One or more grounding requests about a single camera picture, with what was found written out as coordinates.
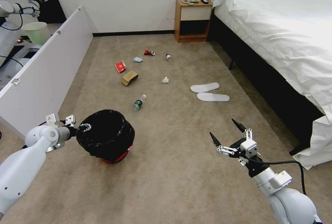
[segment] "plastic water bottle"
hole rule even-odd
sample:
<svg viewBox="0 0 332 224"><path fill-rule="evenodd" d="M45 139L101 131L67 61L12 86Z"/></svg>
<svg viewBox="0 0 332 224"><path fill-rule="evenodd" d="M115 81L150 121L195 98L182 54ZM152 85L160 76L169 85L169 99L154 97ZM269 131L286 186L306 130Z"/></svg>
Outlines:
<svg viewBox="0 0 332 224"><path fill-rule="evenodd" d="M138 110L141 109L141 107L142 107L142 105L143 105L145 99L146 99L146 95L143 94L141 98L139 98L137 101L135 101L133 107L134 107L134 109L135 109L136 111L138 111Z"/></svg>
<svg viewBox="0 0 332 224"><path fill-rule="evenodd" d="M170 64L173 64L173 57L170 54L166 54L166 61L168 61Z"/></svg>

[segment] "white partition board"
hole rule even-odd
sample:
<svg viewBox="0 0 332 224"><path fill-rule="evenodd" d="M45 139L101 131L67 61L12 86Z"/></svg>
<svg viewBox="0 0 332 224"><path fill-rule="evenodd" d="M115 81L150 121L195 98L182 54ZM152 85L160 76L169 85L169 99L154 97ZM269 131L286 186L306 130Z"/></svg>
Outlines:
<svg viewBox="0 0 332 224"><path fill-rule="evenodd" d="M20 137L57 113L93 36L80 6L0 91L0 121Z"/></svg>

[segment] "black bed frame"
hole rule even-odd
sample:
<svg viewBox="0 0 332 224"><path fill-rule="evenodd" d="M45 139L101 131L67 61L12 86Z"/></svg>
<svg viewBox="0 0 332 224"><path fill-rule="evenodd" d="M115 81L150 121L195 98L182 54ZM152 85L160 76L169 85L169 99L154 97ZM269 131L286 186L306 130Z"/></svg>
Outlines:
<svg viewBox="0 0 332 224"><path fill-rule="evenodd" d="M312 122L322 112L305 96L300 95L264 59L244 43L219 18L212 14L208 40L216 40L243 71L257 91L299 140L290 151L294 155L310 147Z"/></svg>

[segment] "crumpled paper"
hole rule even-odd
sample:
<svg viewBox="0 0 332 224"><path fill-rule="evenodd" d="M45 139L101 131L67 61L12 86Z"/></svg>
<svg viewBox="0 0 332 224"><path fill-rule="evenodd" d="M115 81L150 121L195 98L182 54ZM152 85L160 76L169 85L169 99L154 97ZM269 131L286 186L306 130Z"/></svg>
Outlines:
<svg viewBox="0 0 332 224"><path fill-rule="evenodd" d="M169 79L167 78L167 76L163 79L163 83L166 84L169 82Z"/></svg>

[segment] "green bottle label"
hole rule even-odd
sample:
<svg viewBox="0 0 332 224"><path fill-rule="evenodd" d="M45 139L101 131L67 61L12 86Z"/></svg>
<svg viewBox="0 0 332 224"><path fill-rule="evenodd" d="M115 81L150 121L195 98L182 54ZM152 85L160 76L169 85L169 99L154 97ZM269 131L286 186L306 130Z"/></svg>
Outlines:
<svg viewBox="0 0 332 224"><path fill-rule="evenodd" d="M135 105L138 105L139 108L141 108L141 106L143 105L143 102L140 101L140 100L137 100L137 101L135 102Z"/></svg>

